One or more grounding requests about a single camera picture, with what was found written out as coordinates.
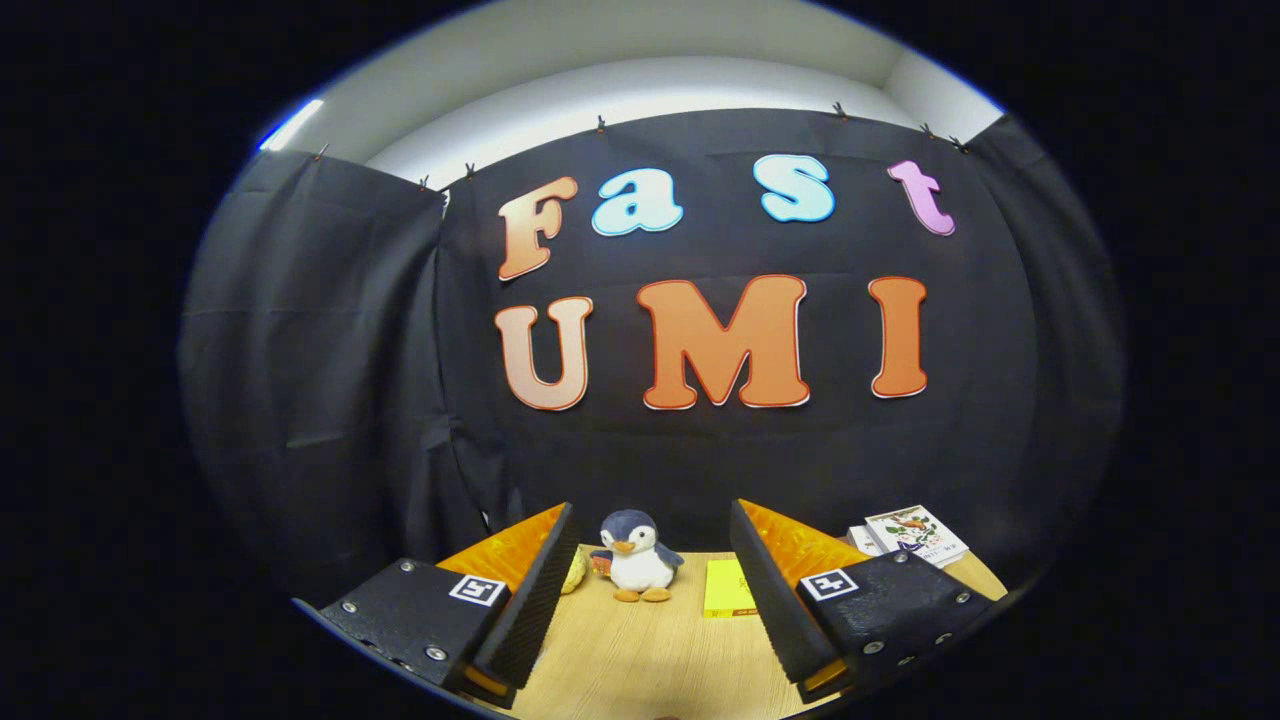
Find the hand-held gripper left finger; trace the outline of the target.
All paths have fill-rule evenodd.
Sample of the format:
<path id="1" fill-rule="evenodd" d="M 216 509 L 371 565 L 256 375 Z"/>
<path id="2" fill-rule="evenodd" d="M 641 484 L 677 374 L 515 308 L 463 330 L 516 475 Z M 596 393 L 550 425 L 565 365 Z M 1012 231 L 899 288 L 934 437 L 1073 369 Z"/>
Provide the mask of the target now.
<path id="1" fill-rule="evenodd" d="M 434 694 L 511 708 L 577 550 L 573 507 L 559 503 L 440 562 L 398 559 L 317 621 Z"/>

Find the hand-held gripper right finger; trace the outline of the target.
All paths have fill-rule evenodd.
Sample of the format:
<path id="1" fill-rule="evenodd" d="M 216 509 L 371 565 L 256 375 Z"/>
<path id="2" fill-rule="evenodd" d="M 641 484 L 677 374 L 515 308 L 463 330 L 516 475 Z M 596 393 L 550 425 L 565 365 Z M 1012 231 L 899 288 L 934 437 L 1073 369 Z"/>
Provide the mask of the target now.
<path id="1" fill-rule="evenodd" d="M 870 556 L 739 498 L 730 542 L 771 646 L 804 702 L 897 682 L 983 624 L 995 591 L 908 550 Z"/>

